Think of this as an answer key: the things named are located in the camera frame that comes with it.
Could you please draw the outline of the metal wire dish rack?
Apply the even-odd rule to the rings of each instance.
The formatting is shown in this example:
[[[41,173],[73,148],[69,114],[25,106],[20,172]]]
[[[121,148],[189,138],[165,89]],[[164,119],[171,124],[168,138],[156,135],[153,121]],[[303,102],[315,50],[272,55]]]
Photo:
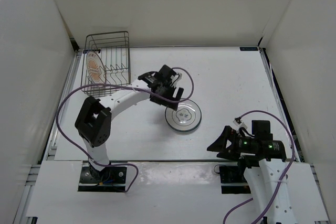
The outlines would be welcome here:
[[[90,85],[83,88],[86,95],[104,97],[111,95],[117,88],[104,87],[104,84],[93,83],[86,67],[86,54],[96,52],[106,69],[106,84],[127,86],[131,82],[130,40],[127,31],[113,31],[96,33],[86,36],[85,48],[82,52],[81,85]]]

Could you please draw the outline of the white plate orange pattern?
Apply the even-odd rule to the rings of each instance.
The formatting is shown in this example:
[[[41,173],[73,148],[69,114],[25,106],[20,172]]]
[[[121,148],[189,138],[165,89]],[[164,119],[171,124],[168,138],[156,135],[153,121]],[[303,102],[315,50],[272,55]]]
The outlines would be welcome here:
[[[106,84],[106,69],[99,55],[94,51],[86,54],[86,67],[90,80],[95,84]]]

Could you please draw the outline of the white plate green flower pattern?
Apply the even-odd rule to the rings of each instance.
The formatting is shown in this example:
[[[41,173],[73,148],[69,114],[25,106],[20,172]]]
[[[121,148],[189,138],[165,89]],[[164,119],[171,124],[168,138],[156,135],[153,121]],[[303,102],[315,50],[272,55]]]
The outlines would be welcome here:
[[[179,123],[176,123],[174,121],[169,121],[169,120],[166,120],[166,123],[168,124],[169,128],[171,128],[172,130],[176,132],[188,133],[188,132],[192,132],[196,130],[200,126],[201,121],[202,120],[196,120],[190,125],[179,124]]]

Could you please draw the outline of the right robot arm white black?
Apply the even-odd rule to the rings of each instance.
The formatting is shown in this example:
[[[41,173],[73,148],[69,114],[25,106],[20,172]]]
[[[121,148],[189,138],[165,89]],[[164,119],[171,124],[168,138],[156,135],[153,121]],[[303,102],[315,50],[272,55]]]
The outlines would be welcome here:
[[[236,177],[247,182],[259,211],[254,223],[298,223],[288,190],[287,172],[294,158],[287,159],[282,141],[274,140],[270,121],[253,120],[251,132],[238,121],[227,125],[207,148],[218,158],[236,161]]]

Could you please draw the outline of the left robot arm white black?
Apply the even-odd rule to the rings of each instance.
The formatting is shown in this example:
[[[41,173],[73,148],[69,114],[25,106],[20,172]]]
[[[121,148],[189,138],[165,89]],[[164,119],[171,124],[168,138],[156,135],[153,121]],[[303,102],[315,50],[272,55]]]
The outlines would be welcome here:
[[[106,141],[111,133],[111,122],[131,106],[150,100],[158,105],[176,110],[184,89],[176,84],[182,74],[164,65],[158,72],[144,73],[123,90],[107,99],[89,96],[85,99],[75,121],[75,128],[82,137],[87,153],[90,175],[98,182],[110,176]]]

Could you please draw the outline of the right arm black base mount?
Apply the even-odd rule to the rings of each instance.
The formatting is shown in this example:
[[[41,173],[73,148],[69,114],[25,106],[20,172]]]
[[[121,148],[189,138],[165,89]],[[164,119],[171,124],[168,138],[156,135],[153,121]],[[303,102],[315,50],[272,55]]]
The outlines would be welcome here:
[[[250,194],[250,188],[237,166],[218,164],[213,172],[220,176],[222,194]]]

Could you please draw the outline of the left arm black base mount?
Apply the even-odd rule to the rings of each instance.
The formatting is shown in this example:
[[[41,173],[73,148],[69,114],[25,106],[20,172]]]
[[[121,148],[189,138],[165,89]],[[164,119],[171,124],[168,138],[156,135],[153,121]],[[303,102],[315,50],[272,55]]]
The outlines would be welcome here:
[[[125,191],[127,168],[125,166],[107,167],[95,172],[84,164],[79,176],[79,192],[122,193]]]

